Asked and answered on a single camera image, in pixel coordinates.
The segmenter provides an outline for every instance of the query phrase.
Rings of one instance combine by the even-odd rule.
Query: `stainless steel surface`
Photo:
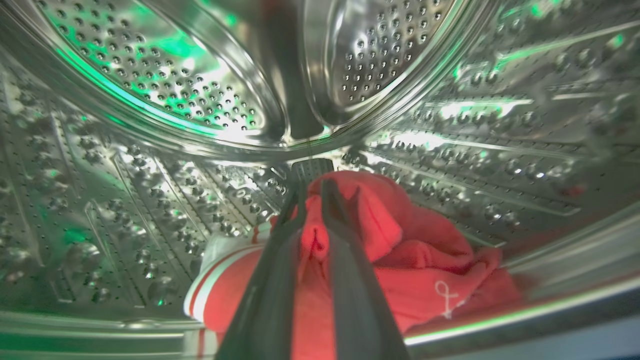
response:
[[[637,288],[638,10],[0,1],[0,352],[193,356],[205,242],[278,213],[310,155],[504,249],[526,304],[412,346]]]

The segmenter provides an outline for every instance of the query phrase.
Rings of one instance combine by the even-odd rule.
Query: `red fabric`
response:
[[[328,237],[319,196],[323,179],[334,179],[347,199],[349,212],[359,223],[365,253],[374,264],[401,332],[439,316],[450,318],[519,299],[509,274],[498,269],[499,249],[484,249],[474,255],[448,220],[412,205],[391,179],[362,172],[332,172],[308,189],[294,308],[294,360],[335,359]],[[253,256],[252,266],[243,261],[243,266],[230,267],[229,274],[223,274],[225,278],[221,277],[212,290],[217,300],[207,302],[205,324],[220,336],[257,260]]]

